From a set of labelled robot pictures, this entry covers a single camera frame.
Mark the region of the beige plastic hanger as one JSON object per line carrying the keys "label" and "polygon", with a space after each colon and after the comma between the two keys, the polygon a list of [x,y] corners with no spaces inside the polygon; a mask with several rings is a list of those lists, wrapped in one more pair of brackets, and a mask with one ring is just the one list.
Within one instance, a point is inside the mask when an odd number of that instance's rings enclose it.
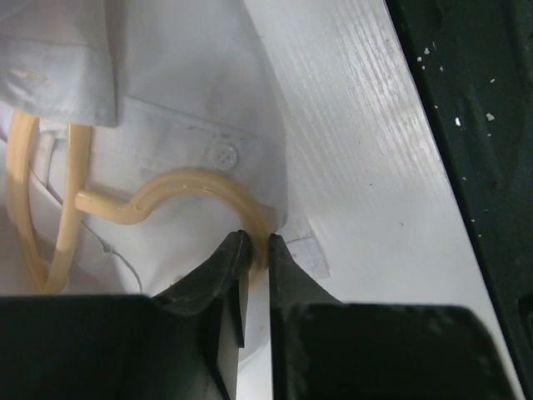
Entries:
{"label": "beige plastic hanger", "polygon": [[67,128],[64,199],[52,266],[46,268],[39,257],[29,202],[30,157],[38,123],[37,116],[14,111],[6,154],[8,216],[16,234],[22,265],[36,293],[57,294],[66,285],[83,214],[133,225],[146,220],[168,198],[181,194],[207,195],[232,209],[252,241],[253,274],[257,276],[267,270],[271,227],[259,202],[242,186],[214,172],[188,168],[153,178],[127,202],[89,191],[86,181],[92,129],[77,124]]}

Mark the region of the white shirt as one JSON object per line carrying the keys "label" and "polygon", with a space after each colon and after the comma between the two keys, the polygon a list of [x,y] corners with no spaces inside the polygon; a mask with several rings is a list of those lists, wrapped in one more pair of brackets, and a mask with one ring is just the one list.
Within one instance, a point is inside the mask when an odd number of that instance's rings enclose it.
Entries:
{"label": "white shirt", "polygon": [[[30,204],[49,270],[67,161],[67,124],[91,127],[87,189],[126,202],[160,174],[198,168],[242,185],[296,261],[327,263],[286,175],[286,129],[244,1],[1,1],[1,295],[29,295],[7,216],[13,112],[36,115]],[[181,195],[130,227],[83,216],[65,294],[155,295],[189,273],[235,214]]]}

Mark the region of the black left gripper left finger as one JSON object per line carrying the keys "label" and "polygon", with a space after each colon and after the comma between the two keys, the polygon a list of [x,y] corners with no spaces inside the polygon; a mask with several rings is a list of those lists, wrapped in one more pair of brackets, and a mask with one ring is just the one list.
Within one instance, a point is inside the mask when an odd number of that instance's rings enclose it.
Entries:
{"label": "black left gripper left finger", "polygon": [[252,244],[232,232],[154,297],[3,297],[4,399],[233,399]]}

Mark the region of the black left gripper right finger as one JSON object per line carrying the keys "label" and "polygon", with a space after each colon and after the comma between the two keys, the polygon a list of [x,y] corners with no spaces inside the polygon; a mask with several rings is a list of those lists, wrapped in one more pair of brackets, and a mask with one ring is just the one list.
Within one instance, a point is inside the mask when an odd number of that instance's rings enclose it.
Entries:
{"label": "black left gripper right finger", "polygon": [[486,327],[465,307],[343,303],[272,235],[276,399],[512,399]]}

